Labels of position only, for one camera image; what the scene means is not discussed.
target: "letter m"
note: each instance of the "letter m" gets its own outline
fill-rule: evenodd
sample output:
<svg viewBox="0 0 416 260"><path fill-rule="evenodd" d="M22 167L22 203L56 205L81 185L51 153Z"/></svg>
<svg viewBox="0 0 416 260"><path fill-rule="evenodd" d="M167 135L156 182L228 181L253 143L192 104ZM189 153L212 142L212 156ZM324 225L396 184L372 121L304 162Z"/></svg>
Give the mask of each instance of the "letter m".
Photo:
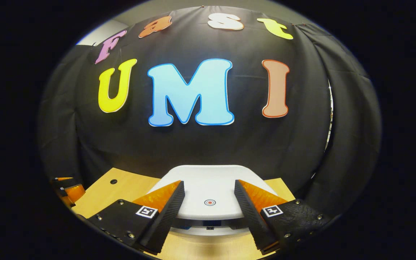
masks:
<svg viewBox="0 0 416 260"><path fill-rule="evenodd" d="M182 124L189 121L195 103L200 97L200 112L195 121L200 125L229 125L234 115L228 105L228 70L232 62L223 59L202 61L187 84L173 64L162 64L149 69L153 79L152 126L169 126L173 116L168 114L167 101Z"/></svg>

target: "red target sticker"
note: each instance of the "red target sticker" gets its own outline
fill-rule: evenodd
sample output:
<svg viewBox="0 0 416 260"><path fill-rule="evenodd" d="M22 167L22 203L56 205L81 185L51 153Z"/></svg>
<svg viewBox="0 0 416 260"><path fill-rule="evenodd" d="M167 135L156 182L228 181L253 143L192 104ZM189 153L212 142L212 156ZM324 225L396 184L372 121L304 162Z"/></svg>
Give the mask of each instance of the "red target sticker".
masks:
<svg viewBox="0 0 416 260"><path fill-rule="evenodd" d="M205 200L205 205L206 206L213 206L214 204L216 204L216 201L214 201L212 199Z"/></svg>

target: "wooden table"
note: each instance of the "wooden table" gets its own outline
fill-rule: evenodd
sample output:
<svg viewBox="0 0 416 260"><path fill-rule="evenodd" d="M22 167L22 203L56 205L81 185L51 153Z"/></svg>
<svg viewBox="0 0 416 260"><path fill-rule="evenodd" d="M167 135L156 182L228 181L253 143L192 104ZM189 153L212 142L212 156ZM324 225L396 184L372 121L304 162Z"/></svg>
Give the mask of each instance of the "wooden table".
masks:
<svg viewBox="0 0 416 260"><path fill-rule="evenodd" d="M113 179L117 180L115 184L111 184ZM71 210L89 218L117 199L133 201L145 195L159 180L111 168L86 190ZM282 179L268 179L265 182L281 198L287 201L295 199ZM156 257L162 260L256 260L265 255L256 249L250 232L221 238L182 237L178 233L169 232L161 253Z"/></svg>

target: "black fabric backdrop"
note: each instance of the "black fabric backdrop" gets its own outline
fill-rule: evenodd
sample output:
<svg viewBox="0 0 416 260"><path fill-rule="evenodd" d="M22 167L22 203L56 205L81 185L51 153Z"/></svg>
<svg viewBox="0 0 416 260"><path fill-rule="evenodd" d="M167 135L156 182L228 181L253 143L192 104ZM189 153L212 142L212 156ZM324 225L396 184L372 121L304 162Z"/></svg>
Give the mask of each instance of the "black fabric backdrop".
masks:
<svg viewBox="0 0 416 260"><path fill-rule="evenodd" d="M245 28L211 28L210 13L231 13ZM172 16L172 25L144 38L149 22ZM293 40L267 31L257 18L287 26ZM282 178L290 190L327 214L340 214L362 191L379 153L381 116L367 73L339 41L317 25L291 25L242 8L207 6L164 13L127 28L104 61L94 64L102 44L75 46L59 64L46 87L39 113L38 142L48 176L73 176L87 188L111 167L161 178L184 164L238 164L262 179ZM125 105L104 113L98 105L99 75L109 68L109 95L118 90L118 66L137 59ZM194 117L186 125L152 127L152 79L147 71L174 64L189 82L198 65L210 58L227 59L229 110L227 126L203 126ZM290 67L289 113L265 118L268 75L264 59ZM332 141L331 84L334 100ZM168 112L174 115L168 105Z"/></svg>

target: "table surface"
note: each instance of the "table surface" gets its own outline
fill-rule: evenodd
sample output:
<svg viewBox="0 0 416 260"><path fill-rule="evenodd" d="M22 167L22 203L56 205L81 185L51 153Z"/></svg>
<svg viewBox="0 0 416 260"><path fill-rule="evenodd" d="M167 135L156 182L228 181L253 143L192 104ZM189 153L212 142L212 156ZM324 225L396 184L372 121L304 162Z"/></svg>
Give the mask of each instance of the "table surface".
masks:
<svg viewBox="0 0 416 260"><path fill-rule="evenodd" d="M117 180L115 184L111 184L113 179ZM86 190L71 210L89 218L117 199L133 201L145 195L159 180L111 168ZM287 201L295 199L282 179L268 179L265 182L281 198ZM162 260L256 260L265 257L256 249L250 232L229 237L182 237L169 232L161 253L152 256Z"/></svg>

